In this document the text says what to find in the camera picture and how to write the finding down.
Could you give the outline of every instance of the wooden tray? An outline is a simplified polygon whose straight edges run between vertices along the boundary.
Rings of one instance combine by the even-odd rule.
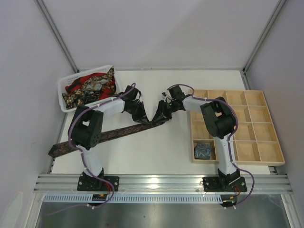
[[[238,164],[280,166],[285,164],[282,150],[262,91],[196,90],[198,97],[222,96],[237,114],[239,128],[233,146]],[[193,163],[218,163],[218,151],[201,113],[190,112]],[[194,158],[197,143],[212,145],[210,160]]]

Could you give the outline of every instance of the white wall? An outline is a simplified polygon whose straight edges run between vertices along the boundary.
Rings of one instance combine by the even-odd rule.
[[[242,68],[278,0],[45,0],[78,68]]]
[[[264,90],[298,205],[304,211],[304,1],[288,1],[249,70]]]
[[[23,192],[19,227],[64,117],[56,82],[73,72],[33,0],[0,1],[0,31],[0,217]]]

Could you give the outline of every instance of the gray folded cloth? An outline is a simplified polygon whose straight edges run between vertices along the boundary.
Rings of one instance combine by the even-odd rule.
[[[210,144],[198,143],[194,148],[195,159],[209,160],[211,157],[212,146]]]

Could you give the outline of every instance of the gray floor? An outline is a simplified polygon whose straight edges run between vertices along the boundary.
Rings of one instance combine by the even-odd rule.
[[[116,204],[91,210],[44,203],[36,228],[288,228],[280,195],[254,195],[236,210],[217,204]]]

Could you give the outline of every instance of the laundry basket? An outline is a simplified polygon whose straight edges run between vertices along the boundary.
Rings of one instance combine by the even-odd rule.
[[[80,73],[77,73],[77,74],[74,74],[74,75],[70,75],[70,76],[66,76],[66,77],[61,78],[58,81],[58,84],[57,84],[57,86],[58,86],[58,98],[59,98],[59,104],[60,104],[61,110],[65,113],[76,110],[76,108],[67,109],[66,102],[62,97],[62,94],[67,94],[66,86],[71,85],[74,82],[74,80],[79,78],[79,77],[83,77],[83,76],[90,75],[90,74],[93,74],[93,73],[107,73],[111,69],[111,67],[112,67],[112,65],[101,66],[101,67],[98,67],[98,68],[94,68],[94,69],[91,69],[91,70],[86,70],[86,71],[83,71],[83,72],[80,72]],[[118,80],[117,80],[117,77],[115,76],[115,74],[114,74],[114,78],[115,78],[115,84],[116,84],[116,92],[119,93],[120,92],[120,87],[119,87],[119,83],[118,83]],[[88,104],[86,104],[86,106],[94,106],[95,104],[107,101],[109,99],[110,98],[106,98],[106,99],[103,99],[103,100],[88,103]]]

